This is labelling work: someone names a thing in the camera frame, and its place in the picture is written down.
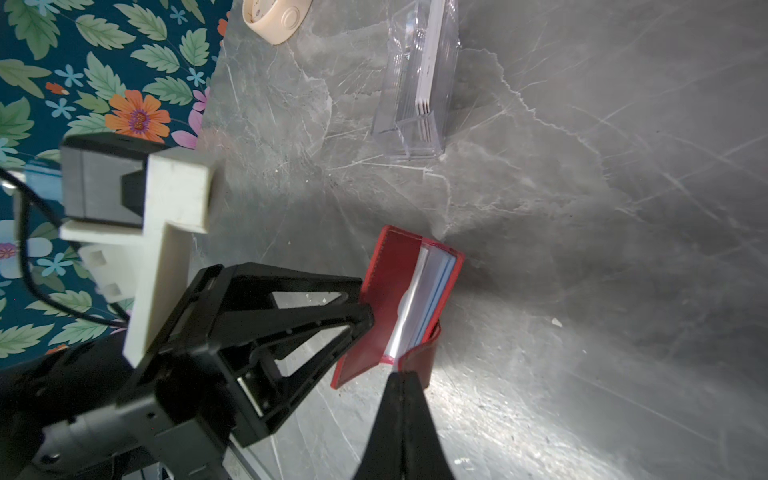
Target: marble surface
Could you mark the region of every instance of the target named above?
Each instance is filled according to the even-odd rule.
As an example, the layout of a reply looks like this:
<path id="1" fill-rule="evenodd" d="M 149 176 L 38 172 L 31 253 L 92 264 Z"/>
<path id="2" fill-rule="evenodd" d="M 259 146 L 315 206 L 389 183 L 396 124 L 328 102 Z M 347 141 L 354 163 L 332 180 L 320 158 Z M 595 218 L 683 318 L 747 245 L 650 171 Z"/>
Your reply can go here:
<path id="1" fill-rule="evenodd" d="M 386 2 L 314 0 L 273 47 L 236 0 L 195 267 L 362 276 L 383 225 L 433 236 L 467 255 L 426 392 L 456 478 L 765 478 L 768 4 L 459 10 L 445 154 L 394 164 L 369 136 Z M 351 478 L 386 375 L 326 377 L 254 451 Z"/>

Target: red card holder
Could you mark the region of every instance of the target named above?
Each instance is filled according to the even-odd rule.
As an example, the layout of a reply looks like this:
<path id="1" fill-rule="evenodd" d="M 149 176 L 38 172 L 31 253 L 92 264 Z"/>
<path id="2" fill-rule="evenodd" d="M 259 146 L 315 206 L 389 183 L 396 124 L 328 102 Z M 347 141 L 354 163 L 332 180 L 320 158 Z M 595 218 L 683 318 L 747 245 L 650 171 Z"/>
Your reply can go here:
<path id="1" fill-rule="evenodd" d="M 392 357 L 385 356 L 384 352 L 397 324 L 400 300 L 411 285 L 422 244 L 449 252 L 456 257 L 456 263 L 435 312 L 429 319 L 423 340 L 395 362 Z M 373 328 L 336 364 L 331 387 L 338 389 L 380 363 L 395 363 L 395 370 L 416 372 L 426 388 L 432 374 L 441 332 L 440 313 L 448 301 L 463 263 L 464 254 L 450 247 L 391 225 L 384 227 L 379 235 L 368 273 L 363 280 L 359 298 L 361 303 L 371 306 L 376 321 Z"/>

